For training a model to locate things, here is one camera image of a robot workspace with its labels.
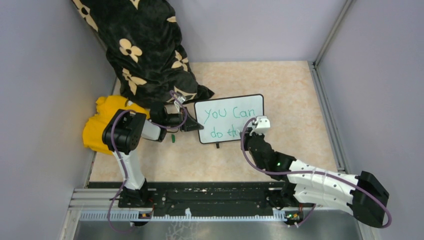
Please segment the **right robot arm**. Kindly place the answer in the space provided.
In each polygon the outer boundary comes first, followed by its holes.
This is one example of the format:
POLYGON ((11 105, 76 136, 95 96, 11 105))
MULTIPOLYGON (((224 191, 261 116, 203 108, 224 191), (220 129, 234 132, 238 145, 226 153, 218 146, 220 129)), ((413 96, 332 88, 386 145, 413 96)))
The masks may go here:
POLYGON ((283 181, 281 199, 287 206, 322 205, 350 214, 370 227, 391 225, 387 208, 390 194, 374 174, 359 175, 332 172, 275 151, 264 135, 241 133, 240 147, 247 162, 257 171, 283 181))

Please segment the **white whiteboard black frame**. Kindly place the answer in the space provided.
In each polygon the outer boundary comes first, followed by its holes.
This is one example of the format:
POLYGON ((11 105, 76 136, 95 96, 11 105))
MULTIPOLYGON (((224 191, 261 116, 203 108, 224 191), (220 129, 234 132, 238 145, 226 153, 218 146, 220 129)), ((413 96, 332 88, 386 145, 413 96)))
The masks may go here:
POLYGON ((264 96, 251 94, 199 101, 194 104, 201 144, 239 141, 240 132, 251 118, 265 114, 264 96))

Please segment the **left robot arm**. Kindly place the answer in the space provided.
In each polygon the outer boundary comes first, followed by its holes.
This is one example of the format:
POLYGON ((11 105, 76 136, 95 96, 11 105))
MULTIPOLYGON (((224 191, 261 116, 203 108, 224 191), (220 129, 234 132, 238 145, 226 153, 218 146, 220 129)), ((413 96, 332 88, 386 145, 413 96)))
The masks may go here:
POLYGON ((149 203, 148 183, 141 170, 136 148, 141 139, 162 142, 169 130, 181 132, 204 129, 184 106, 168 113, 165 105, 155 102, 148 114, 118 109, 101 135, 102 142, 115 156, 123 177, 118 191, 118 207, 144 207, 149 203))

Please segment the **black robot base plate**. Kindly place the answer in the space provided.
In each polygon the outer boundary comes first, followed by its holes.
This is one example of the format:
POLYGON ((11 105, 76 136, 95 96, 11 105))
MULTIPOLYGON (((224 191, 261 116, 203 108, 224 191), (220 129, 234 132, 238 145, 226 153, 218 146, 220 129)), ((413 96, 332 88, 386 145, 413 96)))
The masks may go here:
POLYGON ((155 217, 271 216, 273 210, 298 209, 294 188, 282 181, 270 182, 148 182, 141 193, 124 189, 120 208, 153 208, 155 217))

